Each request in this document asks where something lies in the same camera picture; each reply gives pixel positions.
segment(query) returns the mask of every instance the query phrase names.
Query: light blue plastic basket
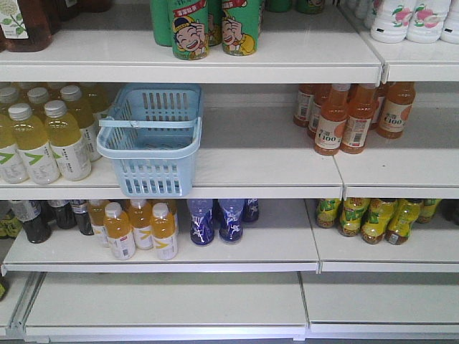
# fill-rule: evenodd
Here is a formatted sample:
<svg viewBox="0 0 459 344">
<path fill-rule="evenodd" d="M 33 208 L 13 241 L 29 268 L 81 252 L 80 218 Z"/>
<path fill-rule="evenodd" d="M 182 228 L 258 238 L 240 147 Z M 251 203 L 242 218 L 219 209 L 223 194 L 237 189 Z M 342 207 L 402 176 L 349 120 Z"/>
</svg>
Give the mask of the light blue plastic basket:
<svg viewBox="0 0 459 344">
<path fill-rule="evenodd" d="M 187 195 L 201 143 L 202 92 L 192 84 L 128 84 L 101 120 L 98 151 L 128 197 Z"/>
</svg>

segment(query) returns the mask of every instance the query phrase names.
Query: white label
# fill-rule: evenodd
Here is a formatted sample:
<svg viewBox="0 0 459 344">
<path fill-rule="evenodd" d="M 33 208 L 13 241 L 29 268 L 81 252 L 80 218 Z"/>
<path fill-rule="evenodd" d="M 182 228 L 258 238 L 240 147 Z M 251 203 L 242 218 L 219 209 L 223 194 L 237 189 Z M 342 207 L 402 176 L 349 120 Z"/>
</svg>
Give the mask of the white label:
<svg viewBox="0 0 459 344">
<path fill-rule="evenodd" d="M 134 242 L 134 235 L 131 231 L 121 238 L 114 239 L 108 237 L 108 244 L 110 245 L 113 256 L 119 260 L 129 259 L 136 253 L 136 243 Z"/>
<path fill-rule="evenodd" d="M 379 120 L 379 127 L 391 133 L 403 131 L 404 124 L 410 116 L 411 105 L 399 105 L 386 100 Z"/>
<path fill-rule="evenodd" d="M 57 166 L 64 178 L 77 181 L 91 172 L 91 162 L 83 138 L 80 138 L 73 145 L 64 147 L 51 145 L 51 148 L 55 152 Z"/>
<path fill-rule="evenodd" d="M 37 184 L 49 184 L 59 178 L 60 172 L 52 156 L 49 143 L 31 150 L 18 150 L 30 178 Z"/>
<path fill-rule="evenodd" d="M 335 149 L 341 144 L 346 121 L 334 122 L 321 117 L 318 121 L 316 145 L 324 149 Z"/>
<path fill-rule="evenodd" d="M 150 249 L 153 247 L 153 237 L 151 236 L 151 226 L 136 228 L 133 227 L 134 240 L 139 249 Z"/>
<path fill-rule="evenodd" d="M 29 38 L 17 0 L 3 0 L 0 2 L 0 25 L 5 38 Z"/>
<path fill-rule="evenodd" d="M 17 154 L 16 143 L 0 149 L 0 176 L 12 184 L 28 179 L 27 170 Z"/>
<path fill-rule="evenodd" d="M 156 255 L 159 259 L 172 259 L 178 251 L 177 232 L 167 238 L 153 237 L 153 245 L 155 246 Z"/>
<path fill-rule="evenodd" d="M 360 120 L 349 117 L 343 134 L 343 144 L 353 148 L 363 147 L 366 140 L 366 134 L 370 128 L 372 119 Z"/>
</svg>

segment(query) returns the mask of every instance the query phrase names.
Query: shelf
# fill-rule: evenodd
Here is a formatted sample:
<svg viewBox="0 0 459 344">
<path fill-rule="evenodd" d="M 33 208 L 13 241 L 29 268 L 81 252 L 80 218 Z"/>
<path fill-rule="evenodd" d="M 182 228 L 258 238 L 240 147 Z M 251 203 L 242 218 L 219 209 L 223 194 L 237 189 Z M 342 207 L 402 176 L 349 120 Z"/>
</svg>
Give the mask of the shelf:
<svg viewBox="0 0 459 344">
<path fill-rule="evenodd" d="M 306 322 L 296 273 L 48 273 L 25 339 L 304 339 Z"/>
<path fill-rule="evenodd" d="M 2 81 L 379 82 L 380 61 L 332 5 L 317 16 L 265 12 L 254 55 L 233 57 L 218 46 L 189 62 L 154 42 L 148 1 L 135 2 L 79 15 L 41 52 L 2 52 Z"/>
<path fill-rule="evenodd" d="M 41 244 L 24 232 L 4 260 L 11 271 L 40 272 L 282 272 L 316 271 L 318 256 L 303 200 L 260 200 L 260 218 L 244 225 L 242 240 L 224 244 L 216 237 L 198 247 L 189 237 L 189 215 L 179 203 L 179 253 L 159 260 L 153 250 L 138 249 L 127 261 L 113 258 L 93 236 L 77 229 L 56 229 Z"/>
<path fill-rule="evenodd" d="M 306 203 L 313 216 L 314 202 Z M 370 245 L 359 235 L 347 238 L 336 227 L 311 222 L 322 272 L 459 272 L 459 227 L 441 214 L 428 224 L 415 223 L 410 239 L 400 246 L 385 240 Z"/>
<path fill-rule="evenodd" d="M 307 338 L 458 339 L 456 274 L 301 276 Z"/>
<path fill-rule="evenodd" d="M 407 39 L 400 43 L 381 43 L 347 6 L 339 7 L 361 38 L 383 64 L 382 82 L 459 81 L 459 44 L 438 40 L 422 44 Z"/>
</svg>

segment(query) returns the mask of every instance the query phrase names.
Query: white bottle cap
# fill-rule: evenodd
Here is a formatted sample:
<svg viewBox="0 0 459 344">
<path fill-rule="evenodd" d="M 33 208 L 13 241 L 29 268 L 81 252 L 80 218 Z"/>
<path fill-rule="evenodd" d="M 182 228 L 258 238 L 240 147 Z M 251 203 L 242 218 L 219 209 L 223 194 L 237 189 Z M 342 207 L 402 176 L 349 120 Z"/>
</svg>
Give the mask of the white bottle cap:
<svg viewBox="0 0 459 344">
<path fill-rule="evenodd" d="M 65 86 L 60 90 L 62 99 L 67 102 L 74 102 L 79 100 L 82 96 L 81 90 L 78 86 L 69 85 Z"/>
<path fill-rule="evenodd" d="M 27 97 L 32 104 L 43 104 L 49 100 L 49 93 L 44 87 L 36 87 L 27 92 Z"/>
<path fill-rule="evenodd" d="M 8 108 L 9 117 L 12 120 L 26 120 L 32 116 L 32 109 L 29 104 L 21 102 Z"/>
<path fill-rule="evenodd" d="M 44 111 L 48 117 L 61 117 L 67 113 L 67 106 L 61 100 L 51 100 L 44 105 Z"/>
<path fill-rule="evenodd" d="M 118 217 L 120 217 L 121 212 L 122 212 L 121 205 L 116 202 L 111 202 L 107 204 L 107 206 L 105 207 L 105 215 L 107 217 L 112 217 L 114 219 L 117 219 Z"/>
</svg>

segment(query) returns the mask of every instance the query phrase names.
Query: brown bottle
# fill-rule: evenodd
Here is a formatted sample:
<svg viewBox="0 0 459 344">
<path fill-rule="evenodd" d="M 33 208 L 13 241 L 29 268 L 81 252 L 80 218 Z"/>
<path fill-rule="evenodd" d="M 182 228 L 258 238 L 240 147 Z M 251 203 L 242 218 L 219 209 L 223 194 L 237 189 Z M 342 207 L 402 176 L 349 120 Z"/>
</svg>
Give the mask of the brown bottle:
<svg viewBox="0 0 459 344">
<path fill-rule="evenodd" d="M 8 4 L 0 8 L 0 22 L 10 52 L 38 52 L 51 44 L 48 15 L 42 0 L 17 0 Z"/>
</svg>

